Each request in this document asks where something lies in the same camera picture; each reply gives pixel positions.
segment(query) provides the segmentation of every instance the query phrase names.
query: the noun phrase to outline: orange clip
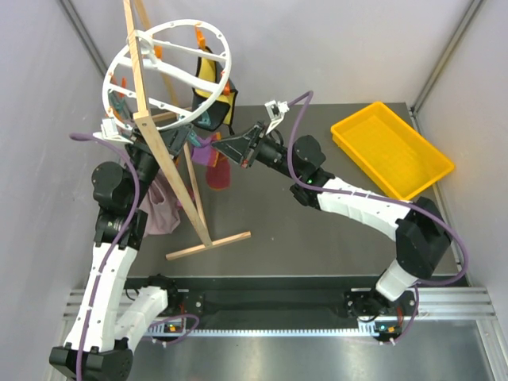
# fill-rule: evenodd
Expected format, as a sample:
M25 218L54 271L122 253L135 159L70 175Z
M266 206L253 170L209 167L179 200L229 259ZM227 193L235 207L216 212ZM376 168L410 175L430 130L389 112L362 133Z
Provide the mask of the orange clip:
M231 94L231 87L229 87L229 81L225 83L224 90L222 91L222 94L225 96L228 96Z
M201 50L206 49L206 38L203 36L201 30L198 29L198 25L194 26L194 30L196 31L196 40L198 40L198 46Z
M116 85L117 84L117 80L114 78L114 75L111 76L111 83L113 85ZM125 79L125 77L121 77L121 86L125 89L127 87L127 79ZM124 95L123 94L119 94L118 95L120 97L120 99L124 98Z
M156 52L156 57L159 60L161 60L162 59L162 46L157 45L157 46L154 47L154 50Z

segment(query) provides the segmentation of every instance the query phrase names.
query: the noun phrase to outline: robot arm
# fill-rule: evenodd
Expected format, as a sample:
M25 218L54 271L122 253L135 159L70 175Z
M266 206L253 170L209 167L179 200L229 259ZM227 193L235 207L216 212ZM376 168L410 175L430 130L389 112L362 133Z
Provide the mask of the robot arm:
M163 132L170 153L179 152L189 131L189 126L183 126ZM125 148L140 183L136 205L139 206L159 165L142 139ZM146 287L140 289L136 301L121 317L117 316L125 279L141 245L147 214L137 210L121 239L112 246L134 203L133 177L120 164L105 162L95 168L92 183L99 213L90 277L76 322L63 346L52 349L49 362L68 378L75 379L78 353L82 353L82 379L124 381L132 367L133 353L147 328L159 315L179 313L182 296L174 282L162 276L151 277ZM83 335L86 323L87 332Z
M267 107L272 121L280 122L277 102ZM273 126L256 123L248 131L233 137L213 142L213 146L233 162L250 167L259 161L277 172L290 177L287 166L287 148L282 139L278 140L268 130ZM369 197L358 197L355 193L375 195L354 187L324 171L321 165L325 155L319 143L312 136L299 137L293 146L293 166L296 175L304 183L325 189L343 190L350 194L336 194L308 190L293 185L290 191L304 206L330 213L337 213L379 230L395 241L397 256L388 269L380 276L371 298L380 309L396 301L402 293L418 279L429 279L451 244L450 236L429 218L416 214L409 207L376 201ZM441 218L433 201L420 197L416 205Z

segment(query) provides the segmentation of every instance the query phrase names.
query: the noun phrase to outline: wooden stand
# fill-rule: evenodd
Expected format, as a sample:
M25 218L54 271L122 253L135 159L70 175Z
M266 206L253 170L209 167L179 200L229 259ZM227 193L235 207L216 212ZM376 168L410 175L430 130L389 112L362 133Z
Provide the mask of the wooden stand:
M148 15L146 13L142 0L134 0L134 4L136 6L137 13L140 17L143 27L145 29L150 29L152 26L150 25L150 21L148 19ZM167 254L166 259L174 260L177 258L181 258L183 256L189 256L196 252L201 252L203 250L215 248L218 246L222 246L224 244L229 244L232 242L244 240L245 238L249 238L251 236L251 233L245 232L237 234L235 236L222 238L217 241L211 240L208 228L206 226L205 214L203 212L203 205L199 195L198 182L196 180L196 175L194 173L194 166L190 158L191 151L188 145L185 144L183 148L183 153L185 155L185 160L187 162L187 168L189 171L192 191L194 192L196 206L194 206L192 198L190 197L189 192L185 188L185 184L183 183L182 178L178 173L175 163L173 162L173 158L167 151L166 146L164 145L162 137L160 136L159 131L157 130L155 122L153 120L150 107L148 106L143 77L143 60L141 59L140 45L138 44L134 32L136 28L134 26L134 16L130 0L124 0L124 10L125 10L125 23L127 25L129 52L131 60L133 62L134 87L137 95L136 96L137 112L134 114L134 121L136 123L137 128L143 135L143 138L146 141L147 145L150 147L150 150L152 151L153 156L157 160L160 169L166 176L167 181L171 184L171 187L173 188L176 197L182 204L185 213L190 219L190 223L194 226L194 229L202 242L202 244L200 244L199 246L195 246L193 248L186 248L178 252ZM176 97L175 90L173 89L173 86L171 84L171 79L167 75L162 74L162 76L164 86L167 88L167 92L169 93L173 104L177 106L178 100Z

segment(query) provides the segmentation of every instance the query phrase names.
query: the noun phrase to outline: pink cloth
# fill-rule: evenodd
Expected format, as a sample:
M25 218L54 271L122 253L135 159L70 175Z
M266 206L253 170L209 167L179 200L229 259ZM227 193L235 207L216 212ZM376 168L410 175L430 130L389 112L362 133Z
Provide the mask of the pink cloth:
M140 209L148 213L144 237L169 234L180 225L178 199L161 171L148 188Z

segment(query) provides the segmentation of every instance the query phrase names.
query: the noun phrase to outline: wooden base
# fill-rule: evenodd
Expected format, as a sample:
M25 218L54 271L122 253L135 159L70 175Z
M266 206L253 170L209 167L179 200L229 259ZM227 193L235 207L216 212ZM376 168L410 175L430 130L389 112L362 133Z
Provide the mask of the wooden base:
M235 236L221 238L220 240L212 241L211 246L205 246L204 244L199 244L198 246L194 246L193 248L185 248L184 250L179 250L177 252L171 252L166 254L167 260L177 260L178 258L182 258L184 256L190 256L195 254L196 252L202 252L204 250L209 250L211 248L218 248L219 246L225 244L231 244L233 242L242 241L251 237L251 232L244 232L237 234Z

